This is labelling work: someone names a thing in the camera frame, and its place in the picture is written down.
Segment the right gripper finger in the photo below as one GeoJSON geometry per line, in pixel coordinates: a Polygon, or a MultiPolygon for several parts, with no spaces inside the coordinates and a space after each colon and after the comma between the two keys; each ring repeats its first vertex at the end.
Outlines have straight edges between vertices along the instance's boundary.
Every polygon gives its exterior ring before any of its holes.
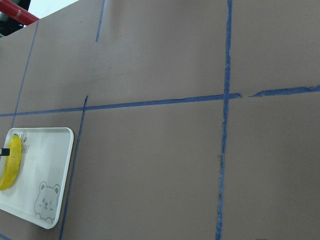
{"type": "Polygon", "coordinates": [[[9,148],[0,148],[0,156],[9,156],[10,155],[10,149],[9,148]]]}

